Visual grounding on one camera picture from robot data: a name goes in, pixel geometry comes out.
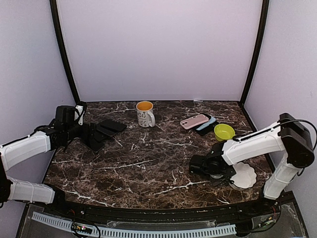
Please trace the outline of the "pink phone case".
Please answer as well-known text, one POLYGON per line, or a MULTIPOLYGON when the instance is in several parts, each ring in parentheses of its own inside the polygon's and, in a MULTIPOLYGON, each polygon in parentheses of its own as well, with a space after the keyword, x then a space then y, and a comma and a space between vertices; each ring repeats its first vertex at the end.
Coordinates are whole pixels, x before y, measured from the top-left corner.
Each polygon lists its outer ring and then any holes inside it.
POLYGON ((206 123, 208 121, 209 121, 209 118, 206 115, 199 114, 199 115, 195 115, 193 117, 190 117, 188 119, 182 120, 180 122, 180 125, 184 129, 188 130, 188 129, 191 129, 191 128, 193 128, 195 126, 198 126, 200 124, 204 124, 204 123, 206 123))

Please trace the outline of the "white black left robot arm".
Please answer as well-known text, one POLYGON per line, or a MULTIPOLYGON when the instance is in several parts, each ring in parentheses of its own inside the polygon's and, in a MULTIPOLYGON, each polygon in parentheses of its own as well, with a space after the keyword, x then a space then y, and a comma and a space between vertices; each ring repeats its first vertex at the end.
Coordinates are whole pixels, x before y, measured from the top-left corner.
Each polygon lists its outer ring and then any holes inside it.
POLYGON ((89 142, 94 139, 97 125, 77 121, 66 123, 53 119, 22 138, 0 146, 0 205, 9 200, 50 204, 59 216, 66 216, 70 206, 64 201, 64 192, 53 185, 34 183, 7 175, 14 166, 40 154, 67 148, 76 138, 89 142))

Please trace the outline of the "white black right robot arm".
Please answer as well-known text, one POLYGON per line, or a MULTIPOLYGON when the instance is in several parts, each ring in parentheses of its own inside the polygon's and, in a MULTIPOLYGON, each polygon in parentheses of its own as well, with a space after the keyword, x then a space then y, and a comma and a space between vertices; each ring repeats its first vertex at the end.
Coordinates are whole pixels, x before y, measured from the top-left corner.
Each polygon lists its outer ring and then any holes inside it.
POLYGON ((255 185, 257 174, 246 160, 280 152, 282 158, 278 166, 264 183, 261 198, 253 203, 253 211, 263 215, 272 207, 272 200, 276 200, 293 178, 315 160, 317 144, 312 142, 305 124, 316 129, 307 120, 283 113, 277 122, 264 129, 216 143, 205 156, 194 155, 189 162, 189 171, 223 179, 236 190, 247 190, 255 185))

